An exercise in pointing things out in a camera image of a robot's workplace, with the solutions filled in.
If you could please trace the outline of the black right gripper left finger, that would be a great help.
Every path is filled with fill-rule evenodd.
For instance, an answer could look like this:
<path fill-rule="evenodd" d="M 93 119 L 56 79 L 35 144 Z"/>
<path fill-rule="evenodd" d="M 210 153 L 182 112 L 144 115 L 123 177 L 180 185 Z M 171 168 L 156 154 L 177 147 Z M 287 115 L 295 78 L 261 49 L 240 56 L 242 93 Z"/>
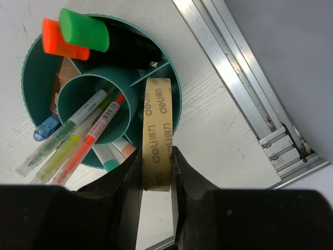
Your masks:
<path fill-rule="evenodd" d="M 70 191 L 59 185 L 1 186 L 1 249 L 135 249 L 142 151 Z"/>

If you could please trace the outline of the pink cap white marker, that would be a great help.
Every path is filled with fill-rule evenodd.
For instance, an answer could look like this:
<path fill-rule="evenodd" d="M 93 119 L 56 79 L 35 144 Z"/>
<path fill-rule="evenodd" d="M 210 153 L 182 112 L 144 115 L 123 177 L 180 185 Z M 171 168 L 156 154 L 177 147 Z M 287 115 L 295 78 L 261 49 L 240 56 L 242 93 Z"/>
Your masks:
<path fill-rule="evenodd" d="M 125 138 L 119 138 L 118 140 L 112 142 L 112 145 L 125 157 L 129 158 L 133 152 L 135 152 L 136 147 L 133 146 Z"/>

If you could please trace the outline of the pink pen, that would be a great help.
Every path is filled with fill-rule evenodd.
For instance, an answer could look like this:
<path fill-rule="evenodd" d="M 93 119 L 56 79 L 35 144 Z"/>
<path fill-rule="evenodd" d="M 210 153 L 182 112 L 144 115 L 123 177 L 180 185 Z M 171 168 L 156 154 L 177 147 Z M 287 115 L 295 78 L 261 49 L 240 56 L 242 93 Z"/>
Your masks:
<path fill-rule="evenodd" d="M 120 94 L 117 99 L 109 104 L 103 114 L 99 117 L 97 122 L 89 130 L 83 142 L 78 145 L 78 149 L 71 155 L 71 157 L 59 169 L 58 173 L 53 178 L 51 184 L 65 185 L 65 183 L 72 176 L 82 160 L 86 157 L 99 137 L 105 131 L 111 120 L 114 118 L 121 104 L 124 102 L 124 94 Z"/>

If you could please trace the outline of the beige tape roll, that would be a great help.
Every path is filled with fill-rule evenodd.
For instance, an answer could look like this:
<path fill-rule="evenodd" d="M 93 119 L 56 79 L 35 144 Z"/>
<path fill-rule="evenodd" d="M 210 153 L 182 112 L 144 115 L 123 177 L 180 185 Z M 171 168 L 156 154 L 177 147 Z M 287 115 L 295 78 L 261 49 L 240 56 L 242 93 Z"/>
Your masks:
<path fill-rule="evenodd" d="M 145 191 L 170 190 L 172 140 L 171 81 L 169 78 L 148 78 L 142 144 L 142 180 Z"/>

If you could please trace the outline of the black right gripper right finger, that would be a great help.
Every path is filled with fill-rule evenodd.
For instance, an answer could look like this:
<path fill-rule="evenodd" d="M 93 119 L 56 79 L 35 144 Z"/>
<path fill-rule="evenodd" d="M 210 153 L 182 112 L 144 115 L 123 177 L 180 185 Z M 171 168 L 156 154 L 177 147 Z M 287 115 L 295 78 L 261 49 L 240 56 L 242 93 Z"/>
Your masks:
<path fill-rule="evenodd" d="M 222 189 L 173 147 L 179 249 L 332 249 L 332 208 L 314 190 Z"/>

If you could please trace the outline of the green black highlighter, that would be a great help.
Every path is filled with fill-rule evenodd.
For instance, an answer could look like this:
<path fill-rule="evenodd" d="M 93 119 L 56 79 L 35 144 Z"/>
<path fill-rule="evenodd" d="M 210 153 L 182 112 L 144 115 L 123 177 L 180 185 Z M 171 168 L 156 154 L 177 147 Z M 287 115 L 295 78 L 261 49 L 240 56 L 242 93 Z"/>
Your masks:
<path fill-rule="evenodd" d="M 145 70 L 162 58 L 153 41 L 115 24 L 65 8 L 59 23 L 66 43 L 89 49 L 86 61 Z"/>

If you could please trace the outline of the orange black highlighter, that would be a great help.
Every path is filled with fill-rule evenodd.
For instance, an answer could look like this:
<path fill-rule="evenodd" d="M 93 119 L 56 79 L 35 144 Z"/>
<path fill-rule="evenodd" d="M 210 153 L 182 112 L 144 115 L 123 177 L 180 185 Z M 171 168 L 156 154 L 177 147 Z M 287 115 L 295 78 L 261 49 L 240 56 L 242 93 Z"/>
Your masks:
<path fill-rule="evenodd" d="M 64 41 L 59 21 L 44 18 L 42 21 L 42 45 L 47 54 L 87 61 L 90 49 Z"/>

